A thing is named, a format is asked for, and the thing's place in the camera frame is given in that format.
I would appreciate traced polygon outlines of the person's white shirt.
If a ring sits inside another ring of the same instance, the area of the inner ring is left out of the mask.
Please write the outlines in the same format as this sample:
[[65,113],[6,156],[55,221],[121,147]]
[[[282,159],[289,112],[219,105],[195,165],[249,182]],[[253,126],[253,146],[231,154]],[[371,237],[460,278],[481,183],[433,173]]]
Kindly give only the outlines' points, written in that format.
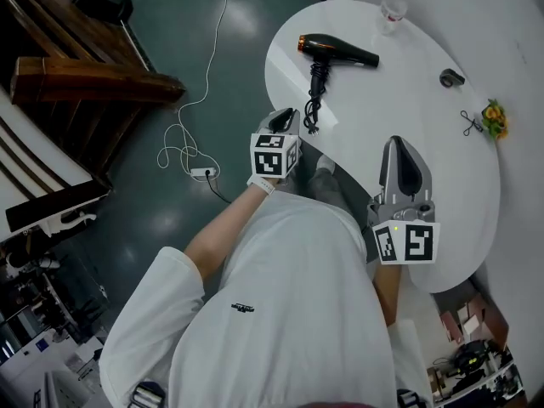
[[414,324],[388,325],[345,211],[267,196],[204,297],[195,263],[163,247],[106,339],[102,389],[126,408],[150,380],[167,408],[398,408],[404,390],[432,400]]

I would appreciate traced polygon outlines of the white carved furniture leg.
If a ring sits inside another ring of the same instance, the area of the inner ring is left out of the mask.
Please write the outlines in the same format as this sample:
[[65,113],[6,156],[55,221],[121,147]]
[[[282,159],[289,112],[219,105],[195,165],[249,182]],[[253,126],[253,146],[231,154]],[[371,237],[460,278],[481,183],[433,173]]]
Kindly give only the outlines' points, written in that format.
[[55,215],[51,218],[43,220],[38,226],[48,236],[52,237],[65,230],[71,230],[78,226],[80,223],[86,221],[94,221],[97,218],[96,214],[79,212],[79,216],[71,221],[63,221],[60,215]]

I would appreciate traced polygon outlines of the clear plastic water bottle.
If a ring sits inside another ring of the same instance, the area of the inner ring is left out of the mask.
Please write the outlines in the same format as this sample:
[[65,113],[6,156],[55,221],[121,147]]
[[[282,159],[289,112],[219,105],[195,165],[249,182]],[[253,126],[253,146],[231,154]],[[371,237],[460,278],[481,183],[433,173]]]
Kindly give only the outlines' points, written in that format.
[[382,0],[381,15],[378,18],[382,34],[392,33],[404,19],[408,9],[407,0]]

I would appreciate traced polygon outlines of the white wristwatch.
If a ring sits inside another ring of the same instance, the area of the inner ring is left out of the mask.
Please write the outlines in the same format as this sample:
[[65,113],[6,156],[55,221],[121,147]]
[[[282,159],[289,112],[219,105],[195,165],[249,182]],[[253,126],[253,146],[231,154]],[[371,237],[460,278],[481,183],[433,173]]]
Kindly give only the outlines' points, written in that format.
[[265,191],[268,195],[271,195],[275,191],[275,185],[271,184],[267,179],[253,174],[246,182],[247,186],[255,185]]

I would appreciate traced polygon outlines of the person's grey trousers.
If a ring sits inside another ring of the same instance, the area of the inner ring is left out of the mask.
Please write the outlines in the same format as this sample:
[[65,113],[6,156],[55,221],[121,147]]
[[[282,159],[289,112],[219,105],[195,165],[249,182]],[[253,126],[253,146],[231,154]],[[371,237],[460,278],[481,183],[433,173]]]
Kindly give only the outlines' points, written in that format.
[[317,201],[337,207],[352,215],[341,187],[330,170],[323,167],[317,168],[309,180],[308,188],[311,196]]

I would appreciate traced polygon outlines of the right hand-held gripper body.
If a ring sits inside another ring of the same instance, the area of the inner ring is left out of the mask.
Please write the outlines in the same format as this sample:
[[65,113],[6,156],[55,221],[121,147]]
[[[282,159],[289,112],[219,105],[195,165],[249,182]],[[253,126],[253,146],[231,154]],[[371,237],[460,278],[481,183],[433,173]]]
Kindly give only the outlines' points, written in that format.
[[440,223],[432,201],[392,205],[372,200],[367,212],[381,264],[435,263]]

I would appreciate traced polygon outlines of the pile of pink brown boards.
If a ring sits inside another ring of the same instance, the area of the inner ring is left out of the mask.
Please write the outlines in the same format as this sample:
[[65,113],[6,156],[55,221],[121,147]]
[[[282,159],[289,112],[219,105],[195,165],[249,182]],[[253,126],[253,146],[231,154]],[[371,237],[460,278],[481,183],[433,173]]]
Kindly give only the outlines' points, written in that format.
[[458,346],[478,340],[491,340],[500,350],[507,346],[509,325],[501,311],[481,293],[453,311],[440,311],[439,317],[448,340]]

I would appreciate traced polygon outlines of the person's left forearm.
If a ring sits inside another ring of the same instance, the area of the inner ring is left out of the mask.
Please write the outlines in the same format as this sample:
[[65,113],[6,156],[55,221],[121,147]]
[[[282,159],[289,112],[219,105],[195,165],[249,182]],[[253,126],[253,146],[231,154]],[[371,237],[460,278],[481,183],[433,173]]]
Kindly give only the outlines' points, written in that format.
[[184,254],[195,264],[203,280],[223,263],[237,236],[268,195],[251,184],[190,241]]

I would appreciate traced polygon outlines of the person's right forearm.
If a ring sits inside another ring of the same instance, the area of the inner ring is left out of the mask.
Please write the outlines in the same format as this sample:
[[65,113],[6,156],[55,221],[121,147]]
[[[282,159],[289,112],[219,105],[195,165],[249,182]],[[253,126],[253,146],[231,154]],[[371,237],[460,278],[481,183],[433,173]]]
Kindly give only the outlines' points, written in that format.
[[399,303],[400,281],[402,267],[400,265],[377,266],[373,286],[387,326],[395,323]]

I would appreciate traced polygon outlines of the dark wooden staircase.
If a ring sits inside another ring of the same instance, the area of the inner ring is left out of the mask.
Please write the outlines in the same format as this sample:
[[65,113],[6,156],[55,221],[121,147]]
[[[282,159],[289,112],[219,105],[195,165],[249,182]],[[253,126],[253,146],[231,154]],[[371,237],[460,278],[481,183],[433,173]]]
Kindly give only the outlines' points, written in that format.
[[109,167],[149,109],[184,93],[145,67],[119,26],[69,0],[0,0],[0,242],[111,191]]

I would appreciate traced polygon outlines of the white oval table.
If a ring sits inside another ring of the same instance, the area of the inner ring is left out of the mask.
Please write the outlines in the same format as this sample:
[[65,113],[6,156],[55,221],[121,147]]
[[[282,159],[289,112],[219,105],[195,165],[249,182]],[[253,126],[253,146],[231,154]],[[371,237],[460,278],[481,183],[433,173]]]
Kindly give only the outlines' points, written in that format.
[[469,123],[485,102],[469,83],[445,88],[439,74],[454,60],[408,20],[388,35],[377,27],[379,8],[331,0],[293,15],[275,34],[265,60],[265,83],[275,109],[302,109],[309,100],[311,59],[298,51],[300,35],[325,33],[380,57],[376,69],[335,64],[321,101],[316,135],[301,139],[329,156],[375,196],[383,147],[406,139],[428,164],[440,223],[435,263],[410,269],[413,283],[436,293],[469,278],[487,257],[500,207],[495,142]]

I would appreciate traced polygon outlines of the small black device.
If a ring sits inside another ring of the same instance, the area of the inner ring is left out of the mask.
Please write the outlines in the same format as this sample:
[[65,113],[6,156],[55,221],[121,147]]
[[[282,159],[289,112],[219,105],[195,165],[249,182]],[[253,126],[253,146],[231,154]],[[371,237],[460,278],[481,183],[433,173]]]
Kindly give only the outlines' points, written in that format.
[[439,82],[445,88],[462,86],[466,79],[451,68],[444,69],[439,74]]

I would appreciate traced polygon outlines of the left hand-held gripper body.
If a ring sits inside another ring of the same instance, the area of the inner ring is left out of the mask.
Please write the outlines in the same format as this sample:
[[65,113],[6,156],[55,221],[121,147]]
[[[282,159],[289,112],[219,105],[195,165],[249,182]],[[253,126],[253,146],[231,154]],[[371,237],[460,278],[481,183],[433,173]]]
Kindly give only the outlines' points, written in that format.
[[283,133],[253,133],[250,142],[252,173],[269,179],[285,179],[298,164],[300,138]]

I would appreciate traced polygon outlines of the black hair dryer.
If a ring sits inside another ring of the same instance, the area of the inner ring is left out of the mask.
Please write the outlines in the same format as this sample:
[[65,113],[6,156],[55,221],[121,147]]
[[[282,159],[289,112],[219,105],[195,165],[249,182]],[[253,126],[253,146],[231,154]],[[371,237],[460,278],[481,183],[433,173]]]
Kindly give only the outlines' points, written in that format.
[[304,106],[303,125],[310,135],[316,135],[319,132],[321,98],[326,92],[326,82],[332,62],[366,65],[376,69],[380,63],[380,57],[324,33],[300,35],[297,41],[297,50],[313,60],[310,66],[309,100]]

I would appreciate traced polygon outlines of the black round helmet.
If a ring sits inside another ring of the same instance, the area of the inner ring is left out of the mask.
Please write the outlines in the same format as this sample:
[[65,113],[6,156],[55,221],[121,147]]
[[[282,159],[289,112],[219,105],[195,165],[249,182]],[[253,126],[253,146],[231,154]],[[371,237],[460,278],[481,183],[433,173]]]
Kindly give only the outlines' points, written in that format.
[[463,344],[453,357],[453,366],[460,374],[477,371],[488,359],[488,346],[485,341],[476,340]]

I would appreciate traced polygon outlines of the yellow green flower toy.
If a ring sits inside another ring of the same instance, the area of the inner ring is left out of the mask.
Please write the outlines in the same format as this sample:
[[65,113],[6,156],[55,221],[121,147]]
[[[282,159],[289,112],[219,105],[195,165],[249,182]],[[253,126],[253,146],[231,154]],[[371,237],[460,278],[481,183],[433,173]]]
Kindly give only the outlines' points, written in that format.
[[488,105],[481,112],[483,126],[494,139],[503,139],[508,135],[508,120],[504,108],[496,99],[488,99]]

